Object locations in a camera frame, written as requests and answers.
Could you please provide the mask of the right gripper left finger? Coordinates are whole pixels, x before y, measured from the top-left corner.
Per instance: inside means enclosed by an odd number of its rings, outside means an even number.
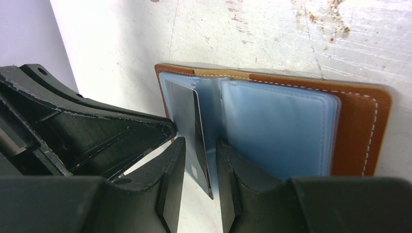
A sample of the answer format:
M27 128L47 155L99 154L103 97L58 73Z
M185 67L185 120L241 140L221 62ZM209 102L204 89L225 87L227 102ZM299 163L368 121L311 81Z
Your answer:
M175 233L186 142L110 182L93 176L2 176L3 233Z

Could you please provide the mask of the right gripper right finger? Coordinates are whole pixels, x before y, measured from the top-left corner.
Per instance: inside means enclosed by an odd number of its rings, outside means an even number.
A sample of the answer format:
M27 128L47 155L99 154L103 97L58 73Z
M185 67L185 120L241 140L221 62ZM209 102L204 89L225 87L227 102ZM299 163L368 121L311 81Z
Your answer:
M225 233L409 233L412 185L391 177L279 180L216 145Z

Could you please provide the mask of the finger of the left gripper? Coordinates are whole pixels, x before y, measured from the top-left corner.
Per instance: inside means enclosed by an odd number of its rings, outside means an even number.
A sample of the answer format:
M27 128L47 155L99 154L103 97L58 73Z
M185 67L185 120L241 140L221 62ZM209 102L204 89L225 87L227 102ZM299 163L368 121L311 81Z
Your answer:
M170 119L79 105L18 66L0 69L0 153L24 175L115 179L175 136Z
M70 100L79 105L92 107L100 110L107 110L122 114L128 114L132 116L149 118L152 120L167 121L168 119L161 116L155 116L147 113L136 112L117 106L112 106L109 104L101 103L89 98L84 98L79 93L71 90L69 87L65 86L59 80L57 80L53 75L51 75L43 66L39 64L24 64L19 67L26 75L28 75L35 82L40 84L42 87L48 89L52 93Z

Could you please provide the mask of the brown leather card holder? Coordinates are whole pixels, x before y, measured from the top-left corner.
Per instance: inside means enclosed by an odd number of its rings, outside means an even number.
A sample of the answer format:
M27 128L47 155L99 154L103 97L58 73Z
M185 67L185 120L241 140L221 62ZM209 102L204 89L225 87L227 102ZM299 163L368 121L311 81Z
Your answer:
M166 80L197 91L210 177L221 138L283 180L375 173L392 106L391 93L381 85L170 64L154 68L168 117Z

